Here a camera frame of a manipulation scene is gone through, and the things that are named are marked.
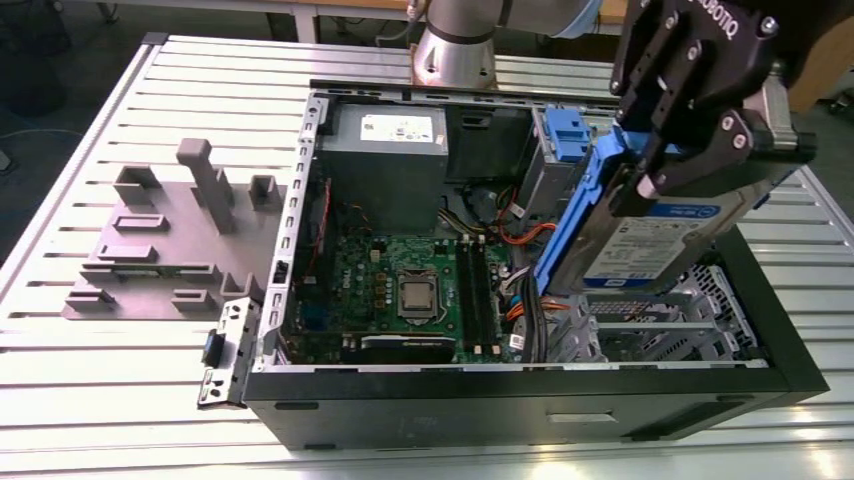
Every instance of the white label sticker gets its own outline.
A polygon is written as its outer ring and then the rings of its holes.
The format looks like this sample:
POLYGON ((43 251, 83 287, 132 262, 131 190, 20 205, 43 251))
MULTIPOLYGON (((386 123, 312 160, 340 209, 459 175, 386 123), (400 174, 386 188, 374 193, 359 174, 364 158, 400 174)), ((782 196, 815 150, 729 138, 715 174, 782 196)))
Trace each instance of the white label sticker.
POLYGON ((512 350, 524 350, 524 337, 514 333, 510 335, 508 345, 512 350))
POLYGON ((507 209, 510 210, 510 213, 512 213, 519 218, 522 218, 522 215, 524 215, 524 208, 522 208, 515 203, 511 203, 507 209))
POLYGON ((362 140, 432 143, 432 119, 404 115, 362 117, 362 140))
POLYGON ((652 216, 626 218, 592 262, 590 286, 636 286, 658 278, 685 250, 685 237, 705 227, 721 209, 703 205, 660 205, 652 216))

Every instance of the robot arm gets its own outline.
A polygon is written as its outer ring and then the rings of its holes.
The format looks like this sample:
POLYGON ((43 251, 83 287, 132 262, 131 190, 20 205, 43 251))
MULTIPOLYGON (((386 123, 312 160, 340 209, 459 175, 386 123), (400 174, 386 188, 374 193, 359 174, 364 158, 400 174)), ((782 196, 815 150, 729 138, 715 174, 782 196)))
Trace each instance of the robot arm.
POLYGON ((815 137, 793 121, 786 86, 853 4, 791 3, 631 2, 611 77, 615 126, 538 261, 540 292, 667 291, 813 159, 815 137))
POLYGON ((791 124, 785 87, 851 7, 850 1, 809 9, 769 1, 631 2, 611 93, 620 97, 620 127, 650 138, 635 188, 615 213, 636 214, 659 195, 717 196, 810 160, 811 139, 791 124), (667 158, 668 146, 682 155, 667 158))

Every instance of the wire bundle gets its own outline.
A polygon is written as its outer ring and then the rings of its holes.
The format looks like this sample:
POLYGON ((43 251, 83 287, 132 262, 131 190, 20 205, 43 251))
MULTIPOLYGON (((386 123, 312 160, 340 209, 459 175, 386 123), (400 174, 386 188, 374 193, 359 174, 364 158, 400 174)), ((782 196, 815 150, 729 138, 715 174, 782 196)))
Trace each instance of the wire bundle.
MULTIPOLYGON (((495 199, 495 203, 499 204, 502 198, 504 198, 506 196, 506 192, 508 189, 504 189, 504 191, 499 194, 498 198, 495 199)), ((504 218, 504 214, 507 213, 507 210, 510 210, 510 206, 514 204, 514 202, 516 201, 516 195, 518 195, 518 191, 514 189, 512 190, 512 195, 510 197, 510 201, 507 202, 507 205, 504 205, 504 208, 502 208, 502 211, 498 214, 498 232, 502 236, 502 240, 504 240, 504 242, 507 242, 510 245, 524 245, 527 243, 530 243, 536 237, 539 237, 539 235, 546 231, 554 231, 558 226, 554 223, 540 223, 538 225, 534 226, 534 228, 523 235, 514 237, 512 235, 507 234, 507 232, 504 231, 504 223, 502 222, 502 219, 504 218)))
MULTIPOLYGON (((552 303, 547 301, 540 302, 540 306, 543 310, 568 310, 568 305, 563 305, 562 303, 552 303)), ((516 303, 514 307, 507 312, 507 321, 515 320, 522 315, 524 315, 524 308, 522 307, 522 303, 516 303)))
POLYGON ((531 269, 522 279, 522 309, 524 312, 522 363, 544 363, 548 354, 548 330, 531 269))
POLYGON ((444 220, 451 228, 463 235, 471 235, 472 237, 476 237, 478 235, 484 235, 487 233, 487 230, 484 228, 467 225, 466 222, 463 222, 456 216, 456 214, 447 208, 439 209, 439 218, 444 220))
POLYGON ((315 266, 315 262, 318 261, 318 254, 320 253, 320 245, 323 245, 323 240, 326 239, 326 225, 330 220, 330 204, 332 203, 332 180, 327 179, 326 181, 326 202, 323 205, 323 220, 320 222, 320 228, 318 230, 318 241, 315 242, 315 248, 311 253, 311 261, 308 262, 308 268, 306 268, 306 274, 303 275, 303 283, 306 283, 306 278, 311 275, 311 269, 315 266))

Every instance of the metal table surface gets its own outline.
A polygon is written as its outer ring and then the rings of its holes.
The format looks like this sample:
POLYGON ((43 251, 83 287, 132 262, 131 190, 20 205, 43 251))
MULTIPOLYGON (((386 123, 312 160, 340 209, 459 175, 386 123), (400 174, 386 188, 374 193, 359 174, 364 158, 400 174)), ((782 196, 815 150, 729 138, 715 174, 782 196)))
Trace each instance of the metal table surface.
MULTIPOLYGON (((251 411, 196 411, 212 323, 61 318, 123 165, 149 163, 160 178, 188 179, 175 146, 183 137, 204 137, 233 182, 272 174, 287 184, 310 78, 404 83, 408 62, 406 51, 175 36, 140 47, 0 270, 0 471, 137 477, 157 469, 159 478, 276 479, 854 477, 854 235, 806 169, 739 228, 833 390, 678 442, 288 452, 251 411)), ((503 57, 498 70, 507 90, 606 95, 607 65, 503 57)))

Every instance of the floor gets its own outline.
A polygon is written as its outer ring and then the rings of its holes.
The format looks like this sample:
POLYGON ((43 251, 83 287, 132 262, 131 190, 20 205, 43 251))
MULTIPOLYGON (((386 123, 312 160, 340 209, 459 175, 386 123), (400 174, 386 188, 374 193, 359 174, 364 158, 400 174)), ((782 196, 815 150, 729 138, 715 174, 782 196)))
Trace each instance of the floor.
MULTIPOLYGON (((164 31, 173 34, 244 39, 271 38, 267 18, 262 13, 196 10, 180 8, 119 8, 120 20, 104 24, 91 3, 67 2, 61 14, 73 48, 51 59, 67 89, 64 107, 39 118, 24 118, 0 107, 0 149, 15 168, 0 171, 0 261, 11 251, 29 217, 39 208, 53 179, 89 126, 124 67, 137 49, 144 34, 164 31), (23 133, 20 130, 56 129, 51 133, 23 133)), ((374 36, 392 33, 402 22, 348 19, 346 24, 324 18, 320 39, 327 43, 372 45, 374 36)), ((275 18, 279 38, 295 38, 294 26, 284 16, 275 18)), ((542 39, 519 32, 502 32, 496 38, 499 53, 536 56, 543 54, 542 39)), ((387 46, 404 47, 406 40, 387 46)), ((849 165, 854 152, 854 115, 831 117, 817 107, 807 119, 819 132, 818 159, 813 164, 826 188, 849 216, 854 215, 854 169, 849 165)))

